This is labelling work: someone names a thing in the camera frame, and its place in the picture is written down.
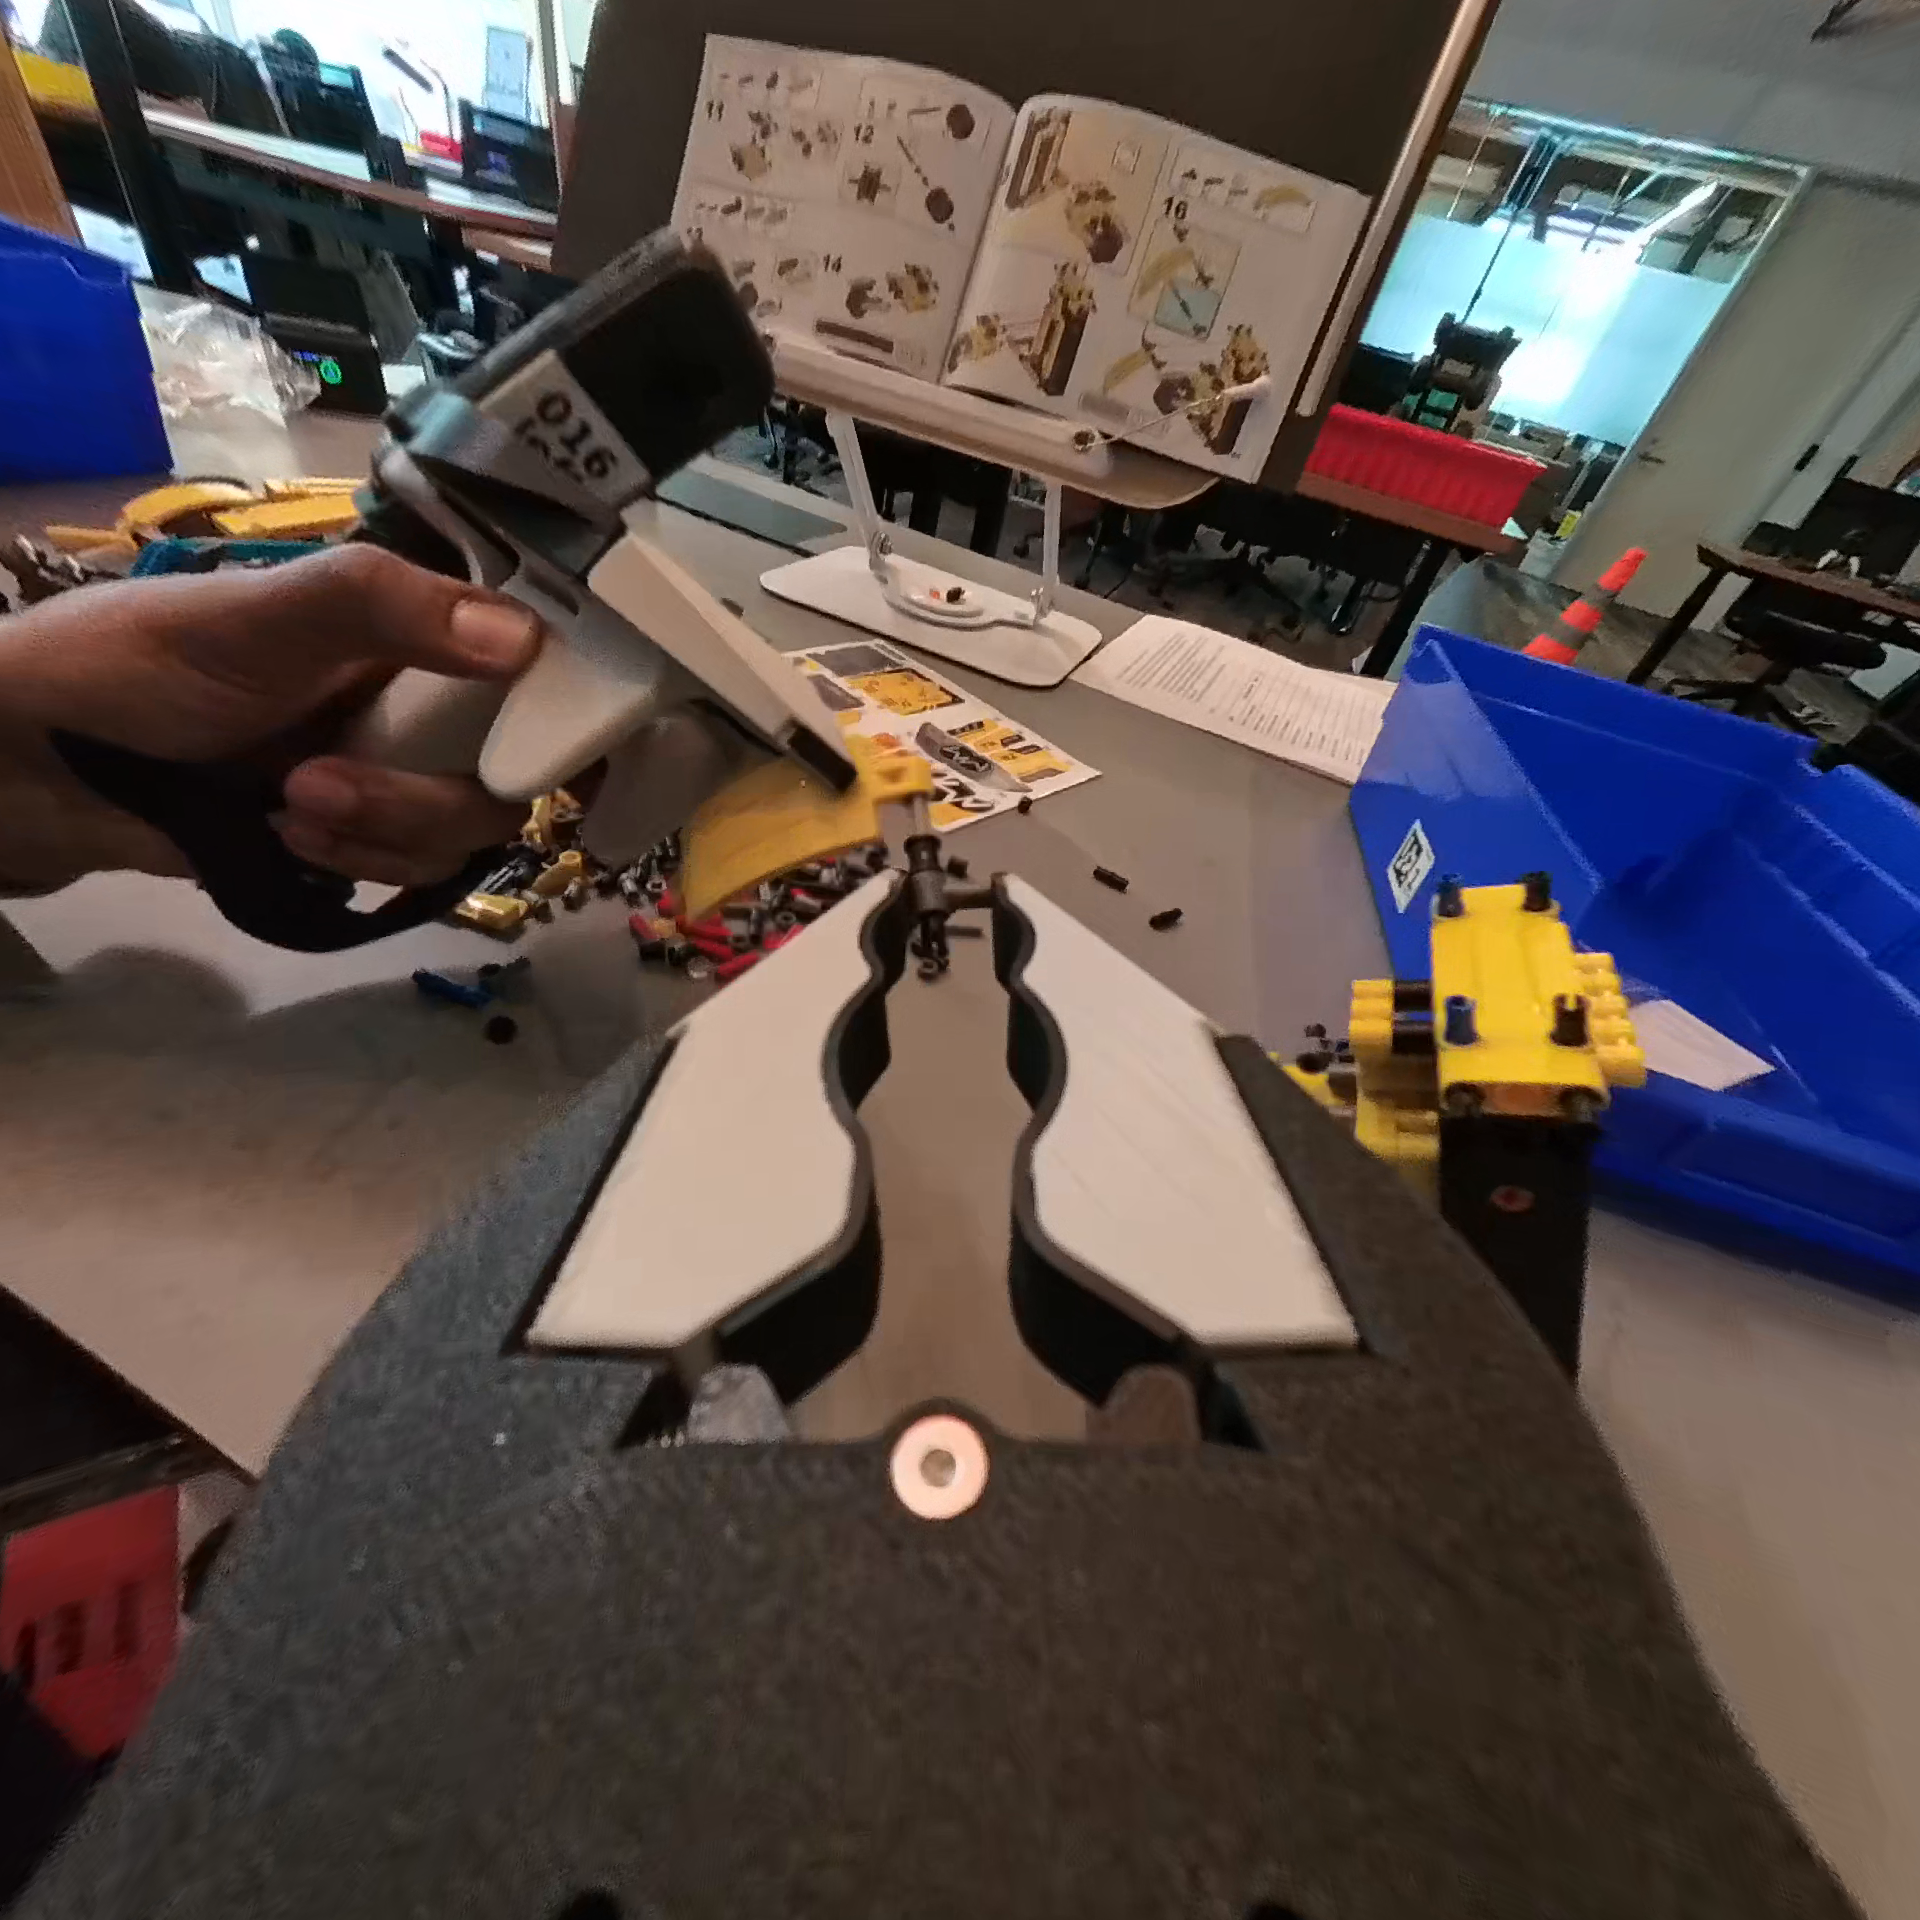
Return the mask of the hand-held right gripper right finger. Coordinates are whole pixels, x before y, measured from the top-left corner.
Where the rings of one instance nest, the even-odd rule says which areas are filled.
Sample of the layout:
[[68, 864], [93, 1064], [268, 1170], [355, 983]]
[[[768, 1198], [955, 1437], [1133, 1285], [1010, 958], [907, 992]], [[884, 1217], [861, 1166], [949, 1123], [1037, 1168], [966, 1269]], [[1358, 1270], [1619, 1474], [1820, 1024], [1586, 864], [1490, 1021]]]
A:
[[1227, 1034], [1035, 885], [993, 885], [1016, 1144], [1010, 1298], [1082, 1400], [1137, 1368], [1203, 1400], [1234, 1359], [1354, 1354], [1358, 1330], [1258, 1102], [1285, 1090]]

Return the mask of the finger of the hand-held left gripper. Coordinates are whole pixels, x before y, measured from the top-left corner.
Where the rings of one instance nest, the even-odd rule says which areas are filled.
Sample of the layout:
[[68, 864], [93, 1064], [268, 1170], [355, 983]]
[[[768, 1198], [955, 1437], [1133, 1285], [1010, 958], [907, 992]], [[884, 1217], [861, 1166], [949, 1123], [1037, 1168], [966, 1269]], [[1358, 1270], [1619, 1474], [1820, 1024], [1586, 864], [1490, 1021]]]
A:
[[802, 671], [652, 536], [626, 531], [611, 546], [609, 608], [676, 666], [691, 698], [822, 781], [858, 779], [844, 729]]
[[734, 779], [786, 757], [740, 733], [722, 710], [691, 698], [676, 666], [609, 608], [609, 558], [594, 566], [590, 590], [618, 633], [609, 643], [609, 770], [587, 811], [586, 838], [598, 856], [622, 861], [686, 826]]

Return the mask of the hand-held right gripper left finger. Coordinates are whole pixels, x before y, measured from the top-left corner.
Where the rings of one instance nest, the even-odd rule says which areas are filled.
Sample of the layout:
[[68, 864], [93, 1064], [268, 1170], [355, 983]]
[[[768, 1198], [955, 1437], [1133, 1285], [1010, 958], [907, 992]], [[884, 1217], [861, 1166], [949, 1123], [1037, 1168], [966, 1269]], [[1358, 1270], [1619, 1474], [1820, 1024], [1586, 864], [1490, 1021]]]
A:
[[782, 1402], [867, 1341], [881, 1302], [873, 1139], [891, 1063], [900, 874], [881, 873], [681, 1018], [593, 1175], [523, 1347], [633, 1357], [696, 1386], [760, 1368]]

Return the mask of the yellow curved panel piece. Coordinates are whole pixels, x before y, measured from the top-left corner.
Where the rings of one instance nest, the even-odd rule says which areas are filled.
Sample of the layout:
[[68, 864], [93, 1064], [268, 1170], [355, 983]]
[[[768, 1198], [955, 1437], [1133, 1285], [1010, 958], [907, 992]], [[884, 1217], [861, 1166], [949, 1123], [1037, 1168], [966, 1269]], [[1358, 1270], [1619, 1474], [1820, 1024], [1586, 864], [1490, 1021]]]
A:
[[681, 832], [680, 909], [701, 920], [728, 901], [882, 838], [888, 809], [931, 800], [931, 762], [851, 735], [853, 781], [835, 789], [793, 759], [764, 762], [705, 801]]

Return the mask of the pile of toy brick pieces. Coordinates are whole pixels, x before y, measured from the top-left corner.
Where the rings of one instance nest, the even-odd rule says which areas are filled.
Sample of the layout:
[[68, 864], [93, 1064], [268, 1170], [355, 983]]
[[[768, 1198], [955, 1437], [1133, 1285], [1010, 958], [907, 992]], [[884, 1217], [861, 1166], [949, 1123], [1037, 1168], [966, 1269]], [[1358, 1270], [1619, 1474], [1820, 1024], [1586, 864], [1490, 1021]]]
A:
[[[346, 510], [350, 518], [350, 530], [356, 522], [355, 504]], [[14, 608], [4, 606], [4, 619], [14, 615], [24, 615], [36, 606], [56, 601], [62, 594], [75, 591], [85, 585], [118, 585], [123, 579], [149, 579], [162, 574], [185, 574], [185, 571], [201, 571], [201, 568], [218, 568], [218, 566], [252, 566], [262, 568], [269, 563], [281, 563], [289, 559], [307, 559], [317, 554], [328, 544], [265, 544], [260, 550], [253, 550], [241, 538], [218, 538], [201, 546], [192, 546], [189, 541], [178, 544], [181, 563], [171, 568], [147, 568], [136, 563], [129, 576], [118, 577], [107, 571], [88, 571], [83, 566], [70, 566], [68, 577], [59, 591], [52, 597], [44, 597], [36, 603]], [[609, 861], [593, 853], [586, 838], [586, 823], [587, 811], [596, 798], [596, 789], [601, 783], [601, 775], [586, 775], [580, 776], [578, 785], [584, 795], [577, 795], [572, 789], [558, 789], [546, 798], [539, 798], [525, 821], [521, 823], [520, 838], [512, 840], [508, 856], [491, 871], [491, 874], [472, 891], [464, 901], [460, 901], [445, 915], [454, 913], [472, 896], [483, 896], [488, 901], [505, 902], [514, 913], [520, 913], [520, 897], [533, 896], [538, 891], [538, 880], [553, 880], [561, 888], [570, 888], [577, 880], [587, 880], [594, 873], [624, 873], [630, 866], [657, 867], [664, 864], [660, 847], [675, 842], [680, 847], [676, 861], [673, 866], [669, 880], [666, 881], [660, 894], [649, 894], [646, 904], [640, 913], [652, 922], [652, 941], [657, 946], [664, 944], [683, 944], [697, 950], [705, 958], [712, 958], [721, 966], [721, 976], [731, 976], [746, 966], [740, 953], [749, 953], [756, 947], [765, 947], [772, 937], [771, 935], [744, 935], [739, 946], [724, 944], [722, 933], [709, 930], [706, 922], [722, 915], [731, 901], [744, 896], [754, 896], [760, 886], [749, 888], [744, 896], [728, 901], [721, 909], [712, 911], [706, 919], [686, 919], [681, 913], [681, 904], [676, 897], [676, 880], [681, 871], [681, 832], [668, 833], [664, 840], [653, 842], [649, 849], [630, 856], [630, 859], [614, 859]], [[337, 950], [302, 950], [312, 954], [320, 953], [337, 953]]]

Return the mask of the grey axle pin piece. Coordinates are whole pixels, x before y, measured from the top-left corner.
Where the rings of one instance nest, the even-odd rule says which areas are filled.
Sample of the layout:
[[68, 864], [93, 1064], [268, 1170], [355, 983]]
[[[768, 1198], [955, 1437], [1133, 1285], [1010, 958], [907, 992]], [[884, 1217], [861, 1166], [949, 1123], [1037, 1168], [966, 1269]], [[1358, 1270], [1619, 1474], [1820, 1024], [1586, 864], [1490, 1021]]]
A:
[[937, 981], [952, 966], [953, 915], [986, 913], [993, 888], [949, 873], [945, 838], [933, 825], [926, 795], [906, 803], [904, 859], [907, 954], [921, 981]]

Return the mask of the yellow black sticker sheet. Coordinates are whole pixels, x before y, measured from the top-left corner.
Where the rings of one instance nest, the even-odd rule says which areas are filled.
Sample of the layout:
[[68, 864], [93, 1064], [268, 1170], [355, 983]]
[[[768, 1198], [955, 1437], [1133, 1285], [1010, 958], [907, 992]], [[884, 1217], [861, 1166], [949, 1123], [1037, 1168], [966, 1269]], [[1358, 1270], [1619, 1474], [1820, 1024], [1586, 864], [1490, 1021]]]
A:
[[1094, 766], [961, 689], [889, 639], [841, 639], [785, 657], [849, 735], [931, 768], [931, 815], [945, 832], [1041, 803], [1099, 776]]

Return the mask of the white book stand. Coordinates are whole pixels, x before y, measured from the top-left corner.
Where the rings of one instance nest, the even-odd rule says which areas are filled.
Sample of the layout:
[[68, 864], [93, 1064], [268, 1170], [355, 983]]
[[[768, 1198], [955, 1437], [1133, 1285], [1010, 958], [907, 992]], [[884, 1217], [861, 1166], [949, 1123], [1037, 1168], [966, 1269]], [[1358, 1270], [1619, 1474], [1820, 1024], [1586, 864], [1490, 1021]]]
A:
[[[779, 393], [822, 409], [860, 546], [771, 566], [760, 585], [793, 608], [1006, 685], [1064, 685], [1105, 642], [1094, 624], [1060, 603], [1065, 490], [1157, 512], [1203, 493], [1211, 479], [1198, 464], [1145, 448], [1152, 423], [1069, 423], [860, 360], [790, 328], [772, 328], [765, 341]], [[1042, 479], [1041, 577], [1010, 591], [896, 553], [858, 441], [861, 424]]]

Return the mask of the black block stand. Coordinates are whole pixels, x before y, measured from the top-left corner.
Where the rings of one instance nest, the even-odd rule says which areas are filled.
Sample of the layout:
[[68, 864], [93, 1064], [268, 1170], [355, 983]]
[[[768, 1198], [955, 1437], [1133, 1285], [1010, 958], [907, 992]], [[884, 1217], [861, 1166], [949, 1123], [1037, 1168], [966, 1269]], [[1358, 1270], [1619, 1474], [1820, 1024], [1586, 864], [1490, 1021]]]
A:
[[1569, 1377], [1578, 1377], [1586, 1306], [1593, 1120], [1448, 1112], [1437, 1121], [1436, 1192]]

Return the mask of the white paper slip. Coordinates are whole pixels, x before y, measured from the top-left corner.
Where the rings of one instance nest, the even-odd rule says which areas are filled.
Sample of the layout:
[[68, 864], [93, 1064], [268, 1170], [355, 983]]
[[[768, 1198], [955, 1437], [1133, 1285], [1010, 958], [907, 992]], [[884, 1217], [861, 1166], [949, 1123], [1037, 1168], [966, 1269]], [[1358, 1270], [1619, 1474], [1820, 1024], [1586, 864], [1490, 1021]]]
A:
[[1630, 1017], [1648, 1075], [1730, 1091], [1777, 1071], [1772, 1057], [1730, 1039], [1674, 998], [1640, 998]]

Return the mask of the dark grey backboard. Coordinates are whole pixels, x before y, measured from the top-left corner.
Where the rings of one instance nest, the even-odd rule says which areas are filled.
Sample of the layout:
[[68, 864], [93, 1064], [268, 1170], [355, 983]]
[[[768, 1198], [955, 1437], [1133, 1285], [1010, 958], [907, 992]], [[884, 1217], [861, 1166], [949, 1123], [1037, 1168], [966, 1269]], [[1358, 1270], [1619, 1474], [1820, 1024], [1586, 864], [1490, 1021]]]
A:
[[593, 13], [550, 271], [664, 229], [709, 33], [1069, 90], [1301, 165], [1374, 202], [1262, 486], [1293, 490], [1500, 2], [611, 2]]

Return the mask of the blue plastic bin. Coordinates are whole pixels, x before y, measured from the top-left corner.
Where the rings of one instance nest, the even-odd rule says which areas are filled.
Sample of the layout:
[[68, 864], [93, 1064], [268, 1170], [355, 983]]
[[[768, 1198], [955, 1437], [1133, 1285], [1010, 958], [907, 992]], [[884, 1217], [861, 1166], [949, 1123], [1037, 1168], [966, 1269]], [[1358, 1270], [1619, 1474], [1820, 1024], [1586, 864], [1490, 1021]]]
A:
[[1602, 1123], [1610, 1203], [1915, 1311], [1915, 806], [1803, 735], [1421, 629], [1352, 789], [1387, 958], [1443, 878], [1547, 873], [1576, 944], [1777, 1071]]
[[129, 271], [3, 222], [3, 482], [171, 471]]

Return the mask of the red plastic bin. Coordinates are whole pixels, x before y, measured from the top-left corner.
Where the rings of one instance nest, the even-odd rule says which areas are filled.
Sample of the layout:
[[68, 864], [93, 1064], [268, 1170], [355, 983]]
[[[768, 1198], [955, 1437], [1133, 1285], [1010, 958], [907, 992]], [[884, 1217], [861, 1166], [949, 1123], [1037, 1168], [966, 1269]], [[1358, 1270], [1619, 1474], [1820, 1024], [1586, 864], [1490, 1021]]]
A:
[[1337, 402], [1304, 477], [1502, 530], [1550, 475], [1524, 451]]

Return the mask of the orange traffic cone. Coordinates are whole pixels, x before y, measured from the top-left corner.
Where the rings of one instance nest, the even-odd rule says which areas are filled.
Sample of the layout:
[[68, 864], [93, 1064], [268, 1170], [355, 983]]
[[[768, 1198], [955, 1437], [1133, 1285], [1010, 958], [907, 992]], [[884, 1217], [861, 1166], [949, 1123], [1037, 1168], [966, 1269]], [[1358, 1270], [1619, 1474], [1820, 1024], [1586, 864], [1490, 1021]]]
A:
[[1648, 550], [1644, 546], [1626, 547], [1624, 554], [1608, 566], [1602, 576], [1597, 576], [1593, 586], [1585, 590], [1560, 611], [1550, 629], [1539, 631], [1533, 639], [1523, 647], [1523, 654], [1554, 664], [1572, 664], [1601, 631], [1602, 616], [1614, 606], [1620, 590], [1632, 585], [1645, 558]]

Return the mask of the red plastic object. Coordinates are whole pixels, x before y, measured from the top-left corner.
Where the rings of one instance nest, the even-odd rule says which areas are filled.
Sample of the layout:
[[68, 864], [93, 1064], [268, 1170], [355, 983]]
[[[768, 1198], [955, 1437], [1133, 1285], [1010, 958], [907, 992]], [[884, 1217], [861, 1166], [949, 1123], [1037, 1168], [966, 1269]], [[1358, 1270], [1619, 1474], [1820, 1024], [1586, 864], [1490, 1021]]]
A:
[[3, 1673], [88, 1761], [154, 1711], [178, 1645], [178, 1490], [14, 1530], [3, 1557]]

